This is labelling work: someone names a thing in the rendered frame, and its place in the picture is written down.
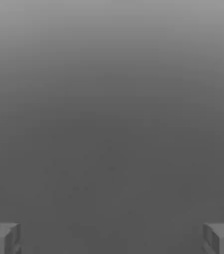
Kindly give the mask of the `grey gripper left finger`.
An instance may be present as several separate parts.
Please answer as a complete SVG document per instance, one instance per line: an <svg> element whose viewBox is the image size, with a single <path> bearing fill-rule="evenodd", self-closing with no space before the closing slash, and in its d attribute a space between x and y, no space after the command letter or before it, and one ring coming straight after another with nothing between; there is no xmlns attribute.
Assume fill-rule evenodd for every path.
<svg viewBox="0 0 224 254"><path fill-rule="evenodd" d="M0 222L0 254L22 254L21 224Z"/></svg>

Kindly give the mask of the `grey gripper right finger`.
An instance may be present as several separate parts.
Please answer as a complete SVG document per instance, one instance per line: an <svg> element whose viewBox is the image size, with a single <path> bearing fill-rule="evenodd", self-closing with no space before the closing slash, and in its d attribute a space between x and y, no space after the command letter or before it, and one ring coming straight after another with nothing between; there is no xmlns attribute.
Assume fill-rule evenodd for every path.
<svg viewBox="0 0 224 254"><path fill-rule="evenodd" d="M203 224L203 254L224 254L224 223Z"/></svg>

